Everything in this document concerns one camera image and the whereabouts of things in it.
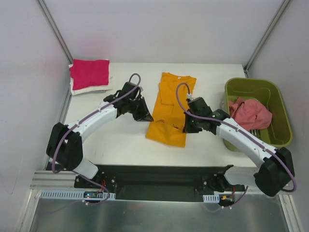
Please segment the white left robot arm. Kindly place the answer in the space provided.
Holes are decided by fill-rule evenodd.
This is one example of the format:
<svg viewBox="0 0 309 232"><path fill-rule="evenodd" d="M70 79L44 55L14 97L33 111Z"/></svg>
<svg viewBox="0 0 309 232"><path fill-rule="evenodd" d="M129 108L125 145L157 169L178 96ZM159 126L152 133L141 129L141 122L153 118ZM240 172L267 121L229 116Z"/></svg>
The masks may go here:
<svg viewBox="0 0 309 232"><path fill-rule="evenodd" d="M97 109L84 118L64 125L56 123L49 138L46 154L62 168L85 177L91 188L102 182L102 171L83 154L84 141L101 126L130 113L137 122L153 122L141 88L126 82L121 90L105 97Z"/></svg>

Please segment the orange t shirt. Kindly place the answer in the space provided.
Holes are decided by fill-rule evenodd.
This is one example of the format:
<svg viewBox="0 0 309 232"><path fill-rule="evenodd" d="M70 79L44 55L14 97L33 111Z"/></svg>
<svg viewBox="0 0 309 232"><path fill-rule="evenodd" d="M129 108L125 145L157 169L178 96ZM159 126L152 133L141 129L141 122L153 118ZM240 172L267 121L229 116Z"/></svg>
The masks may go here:
<svg viewBox="0 0 309 232"><path fill-rule="evenodd" d="M177 99L187 107L187 87L193 92L196 81L197 79L191 76L162 73L153 109L154 121L149 125L147 139L169 146L185 147L186 134L183 133L185 114Z"/></svg>

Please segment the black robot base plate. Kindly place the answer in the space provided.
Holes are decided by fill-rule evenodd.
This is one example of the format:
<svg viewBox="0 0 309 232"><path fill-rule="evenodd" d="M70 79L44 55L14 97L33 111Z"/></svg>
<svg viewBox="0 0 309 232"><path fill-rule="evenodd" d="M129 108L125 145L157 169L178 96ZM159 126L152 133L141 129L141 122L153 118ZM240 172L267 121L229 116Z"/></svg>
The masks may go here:
<svg viewBox="0 0 309 232"><path fill-rule="evenodd" d="M94 181L117 200L202 202L223 167L99 165Z"/></svg>

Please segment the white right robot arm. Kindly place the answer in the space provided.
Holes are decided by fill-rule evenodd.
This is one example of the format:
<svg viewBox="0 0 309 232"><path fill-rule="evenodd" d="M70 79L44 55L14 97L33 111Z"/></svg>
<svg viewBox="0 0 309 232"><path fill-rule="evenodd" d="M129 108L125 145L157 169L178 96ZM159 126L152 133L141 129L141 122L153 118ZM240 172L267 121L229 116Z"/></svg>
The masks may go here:
<svg viewBox="0 0 309 232"><path fill-rule="evenodd" d="M212 111L203 98L187 95L184 133L208 131L232 144L246 155L254 167L227 165L207 181L210 188L223 192L234 185L256 186L267 196L297 188L291 152L275 148L242 128L221 109Z"/></svg>

